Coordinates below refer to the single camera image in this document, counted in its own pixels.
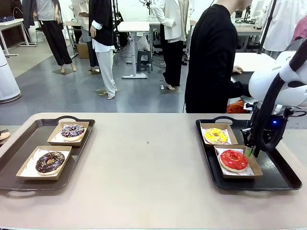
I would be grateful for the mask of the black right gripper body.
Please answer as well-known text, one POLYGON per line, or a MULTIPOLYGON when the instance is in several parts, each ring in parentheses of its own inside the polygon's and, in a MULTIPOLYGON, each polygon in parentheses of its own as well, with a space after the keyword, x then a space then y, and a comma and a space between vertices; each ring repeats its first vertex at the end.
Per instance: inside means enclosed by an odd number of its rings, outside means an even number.
POLYGON ((264 141, 279 142, 283 138, 286 124, 287 109, 281 109, 279 112, 272 114, 264 129, 264 141))

